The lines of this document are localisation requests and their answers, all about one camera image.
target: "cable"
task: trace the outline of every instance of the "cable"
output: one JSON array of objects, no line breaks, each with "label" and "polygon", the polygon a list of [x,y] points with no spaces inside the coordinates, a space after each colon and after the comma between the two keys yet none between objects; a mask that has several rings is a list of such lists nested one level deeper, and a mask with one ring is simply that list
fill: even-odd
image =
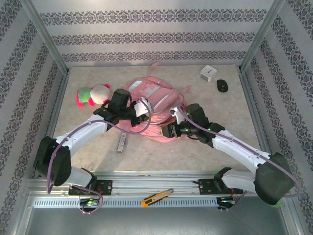
[{"label": "cable", "polygon": [[142,103],[146,109],[148,110],[148,115],[149,115],[149,120],[148,120],[148,123],[146,125],[145,128],[143,128],[141,131],[138,131],[138,132],[129,132],[129,131],[125,131],[121,128],[119,128],[118,126],[114,125],[113,123],[110,123],[108,121],[105,121],[105,120],[94,120],[94,121],[91,121],[91,122],[87,122],[79,127],[77,127],[75,130],[73,130],[71,133],[68,134],[68,136],[66,136],[59,144],[58,146],[55,148],[55,150],[53,151],[52,155],[51,155],[51,158],[50,158],[50,162],[49,162],[49,167],[48,167],[48,172],[47,172],[47,185],[46,185],[46,191],[47,191],[47,194],[50,194],[51,193],[51,190],[52,190],[52,187],[53,185],[51,184],[50,185],[50,177],[51,177],[51,169],[52,169],[52,165],[53,165],[53,161],[54,161],[54,158],[58,152],[58,150],[61,148],[61,146],[69,140],[69,138],[74,135],[77,131],[81,130],[82,128],[84,128],[85,126],[88,126],[88,125],[91,125],[93,123],[97,123],[97,122],[103,122],[103,123],[106,123],[112,127],[115,127],[116,129],[122,131],[122,132],[125,132],[127,134],[130,134],[130,135],[138,135],[138,134],[141,134],[142,132],[144,132],[145,130],[148,129],[150,123],[151,123],[151,112],[149,110],[149,107],[145,104],[145,102],[143,102],[141,99],[139,99],[140,103]]},{"label": "cable", "polygon": [[294,182],[295,182],[295,185],[298,189],[298,192],[296,192],[295,194],[292,194],[292,195],[285,195],[284,197],[286,198],[291,198],[291,197],[297,197],[300,195],[301,191],[302,191],[302,187],[301,185],[299,184],[299,182],[294,178],[293,175],[291,175],[288,171],[286,171],[285,169],[283,169],[281,166],[279,166],[278,164],[276,164],[275,162],[271,161],[270,159],[267,159],[266,157],[262,156],[261,154],[258,154],[256,151],[254,151],[253,149],[245,146],[243,143],[237,141],[237,140],[234,140],[233,138],[231,137],[228,137],[228,136],[225,136],[225,135],[222,135],[220,133],[217,133],[217,132],[214,132],[214,131],[209,131],[201,126],[199,126],[198,124],[194,123],[182,110],[180,107],[178,107],[178,111],[184,116],[184,118],[189,121],[191,124],[193,124],[195,127],[199,128],[200,130],[203,130],[203,131],[206,131],[208,133],[211,133],[213,135],[216,135],[216,136],[220,136],[224,139],[227,139],[229,141],[232,141],[232,142],[235,142],[236,144],[238,144],[240,147],[244,148],[245,150],[248,150],[249,152],[251,152],[252,154],[256,155],[257,157],[263,159],[264,161],[272,164],[274,167],[276,167],[277,169],[279,169],[280,171],[282,171],[283,173],[285,173],[289,178],[291,178]]},{"label": "cable", "polygon": [[231,196],[230,197],[233,197],[234,196],[234,194],[236,195],[236,200],[235,201],[237,201],[237,199],[238,199],[238,194],[236,193],[236,191],[232,188],[231,189]]},{"label": "cable", "polygon": [[199,139],[198,138],[194,138],[194,137],[191,137],[191,136],[187,136],[189,139],[191,140],[195,140],[195,141],[198,141]]},{"label": "cable", "polygon": [[[175,105],[175,107],[177,106],[177,107],[185,108],[185,105],[184,105],[185,97],[182,94],[180,94],[180,95],[182,96],[182,100],[177,105]],[[160,125],[161,123],[164,123],[166,120],[168,120],[171,117],[172,117],[172,115],[169,114],[168,116],[164,117],[163,119],[161,119],[159,121],[151,122],[150,125]]]},{"label": "cable", "polygon": [[241,194],[239,199],[235,202],[235,204],[231,208],[227,208],[225,206],[220,206],[220,205],[218,207],[221,207],[221,208],[225,209],[228,212],[228,210],[233,209],[235,205],[238,205],[240,203],[240,201],[243,199],[243,197],[245,196],[246,193],[247,193],[247,191],[244,191],[243,194]]},{"label": "cable", "polygon": [[79,210],[80,210],[83,214],[92,214],[92,213],[96,212],[97,210],[99,210],[100,207],[102,207],[102,204],[103,204],[103,196],[101,195],[101,193],[99,193],[99,192],[97,192],[97,191],[94,191],[94,190],[91,190],[91,189],[89,189],[89,188],[81,187],[81,186],[79,186],[79,185],[72,185],[72,186],[73,186],[73,187],[76,187],[76,188],[79,188],[79,189],[81,189],[81,190],[85,190],[85,191],[88,191],[88,192],[95,193],[95,194],[97,194],[97,195],[99,196],[99,198],[101,199],[101,203],[99,202],[98,206],[97,206],[94,210],[92,210],[92,211],[90,211],[90,212],[84,211],[84,206],[82,206],[82,208],[79,208]]}]

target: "white mouse plush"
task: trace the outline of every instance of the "white mouse plush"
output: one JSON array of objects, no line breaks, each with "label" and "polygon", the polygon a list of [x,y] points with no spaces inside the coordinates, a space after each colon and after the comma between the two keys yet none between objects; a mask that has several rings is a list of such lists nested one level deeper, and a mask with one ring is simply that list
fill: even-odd
[{"label": "white mouse plush", "polygon": [[103,104],[106,102],[110,96],[110,86],[106,85],[97,85],[94,88],[80,88],[77,91],[76,101],[79,107],[82,107],[84,103],[88,102],[90,106],[94,104]]},{"label": "white mouse plush", "polygon": [[110,98],[110,90],[106,86],[98,85],[90,91],[90,97],[96,104],[103,104]]}]

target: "pink backpack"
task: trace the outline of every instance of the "pink backpack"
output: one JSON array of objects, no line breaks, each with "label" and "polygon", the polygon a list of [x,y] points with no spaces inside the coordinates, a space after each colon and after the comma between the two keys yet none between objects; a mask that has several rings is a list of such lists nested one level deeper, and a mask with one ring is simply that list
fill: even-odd
[{"label": "pink backpack", "polygon": [[[147,77],[136,79],[124,89],[131,93],[133,100],[138,100],[139,98],[144,97],[154,108],[151,124],[149,128],[141,134],[159,142],[170,142],[177,138],[169,139],[163,136],[161,128],[176,119],[171,115],[170,109],[180,105],[181,109],[183,111],[185,110],[186,102],[184,101],[183,94],[191,86],[187,86],[182,91],[178,92],[169,83],[152,77],[151,69],[157,65],[161,65],[161,62],[154,63],[150,66]],[[147,122],[143,122],[135,127],[131,127],[130,123],[125,121],[120,122],[119,125],[124,130],[138,132],[147,125]]]}]

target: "computer mouse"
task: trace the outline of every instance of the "computer mouse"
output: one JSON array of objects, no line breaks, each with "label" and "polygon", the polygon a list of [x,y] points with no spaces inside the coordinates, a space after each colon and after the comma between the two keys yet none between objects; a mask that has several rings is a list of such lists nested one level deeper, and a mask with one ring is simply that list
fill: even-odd
[{"label": "computer mouse", "polygon": [[216,81],[216,85],[217,85],[217,90],[219,90],[219,92],[227,92],[228,91],[228,85],[227,82],[225,80],[217,80]]}]

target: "striped wallpaper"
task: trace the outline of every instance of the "striped wallpaper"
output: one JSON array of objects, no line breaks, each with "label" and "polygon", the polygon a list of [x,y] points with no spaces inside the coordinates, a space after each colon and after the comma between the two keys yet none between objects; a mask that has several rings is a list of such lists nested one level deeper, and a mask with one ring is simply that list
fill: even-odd
[{"label": "striped wallpaper", "polygon": [[0,0],[0,235],[10,232],[63,75],[19,0]]},{"label": "striped wallpaper", "polygon": [[246,71],[271,151],[282,153],[303,187],[294,199],[313,234],[313,8],[284,3]]},{"label": "striped wallpaper", "polygon": [[272,0],[34,0],[68,67],[242,62]]}]

